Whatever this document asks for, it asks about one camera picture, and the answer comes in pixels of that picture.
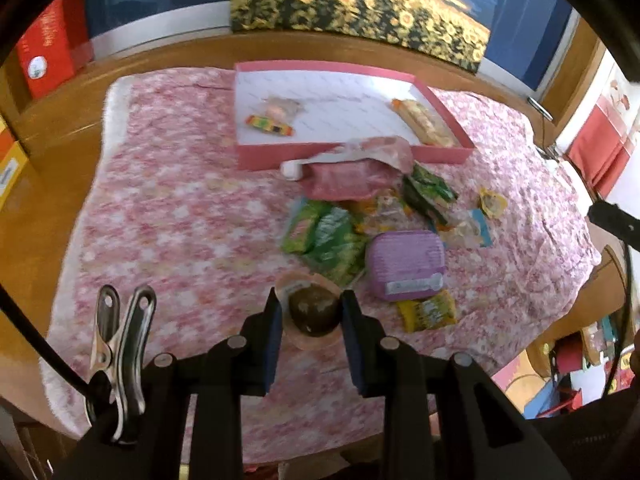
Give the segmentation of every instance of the pink floral tablecloth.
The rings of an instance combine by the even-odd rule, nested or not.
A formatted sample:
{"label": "pink floral tablecloth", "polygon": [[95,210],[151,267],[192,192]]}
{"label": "pink floral tablecloth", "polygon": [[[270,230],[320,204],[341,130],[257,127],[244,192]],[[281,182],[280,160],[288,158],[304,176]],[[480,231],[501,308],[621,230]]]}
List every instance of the pink floral tablecloth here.
{"label": "pink floral tablecloth", "polygon": [[[236,169],[234,73],[182,68],[132,76],[111,89],[94,186],[65,257],[48,341],[88,371],[98,289],[127,299],[149,283],[158,294],[146,358],[185,357],[237,333],[268,290],[298,261],[278,248],[295,183],[276,171]],[[527,119],[466,92],[434,90],[478,147],[462,166],[433,165],[473,208],[481,185],[509,200],[492,221],[492,248],[447,252],[447,285],[460,322],[403,333],[393,305],[356,293],[366,314],[426,354],[469,352],[488,373],[511,361],[565,314],[600,255],[575,206],[536,154]],[[42,366],[53,412],[75,433],[82,400]],[[285,460],[382,430],[382,402],[361,399],[342,343],[301,351],[283,339],[276,383],[242,400],[244,460]]]}

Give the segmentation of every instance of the sunflower painting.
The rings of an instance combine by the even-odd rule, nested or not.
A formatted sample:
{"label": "sunflower painting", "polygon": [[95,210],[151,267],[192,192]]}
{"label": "sunflower painting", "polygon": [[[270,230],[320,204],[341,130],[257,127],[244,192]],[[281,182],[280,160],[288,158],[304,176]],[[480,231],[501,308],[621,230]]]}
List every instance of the sunflower painting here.
{"label": "sunflower painting", "polygon": [[231,0],[231,23],[234,31],[289,28],[386,41],[476,72],[496,1]]}

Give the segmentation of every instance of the purple container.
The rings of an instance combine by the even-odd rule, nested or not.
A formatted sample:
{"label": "purple container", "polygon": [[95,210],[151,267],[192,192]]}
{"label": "purple container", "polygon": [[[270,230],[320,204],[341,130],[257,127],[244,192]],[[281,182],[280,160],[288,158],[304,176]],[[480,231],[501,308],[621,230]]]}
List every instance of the purple container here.
{"label": "purple container", "polygon": [[376,236],[367,248],[373,294],[387,301],[418,300],[444,287],[444,246],[431,231],[396,231]]}

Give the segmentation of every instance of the orange box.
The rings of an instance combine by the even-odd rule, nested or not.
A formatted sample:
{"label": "orange box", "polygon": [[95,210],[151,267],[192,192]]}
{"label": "orange box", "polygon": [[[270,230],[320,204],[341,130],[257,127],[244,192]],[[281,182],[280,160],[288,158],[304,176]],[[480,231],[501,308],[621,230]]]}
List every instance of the orange box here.
{"label": "orange box", "polygon": [[94,57],[84,0],[53,0],[20,38],[17,52],[34,98],[75,76]]}
{"label": "orange box", "polygon": [[28,160],[20,143],[14,139],[2,117],[0,117],[0,130],[0,209],[2,209],[11,188]]}

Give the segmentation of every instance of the metal clamp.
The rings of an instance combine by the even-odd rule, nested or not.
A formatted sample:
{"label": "metal clamp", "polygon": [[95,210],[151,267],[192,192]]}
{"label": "metal clamp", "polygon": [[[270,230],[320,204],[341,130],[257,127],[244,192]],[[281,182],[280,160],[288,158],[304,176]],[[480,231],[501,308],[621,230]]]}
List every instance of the metal clamp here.
{"label": "metal clamp", "polygon": [[[121,444],[135,442],[138,421],[145,412],[142,359],[155,310],[154,290],[148,285],[139,286],[129,300],[124,323],[120,324],[116,289],[105,285],[98,293],[89,383],[115,400],[118,423],[111,439]],[[89,400],[85,400],[84,407],[93,424],[100,413]]]}

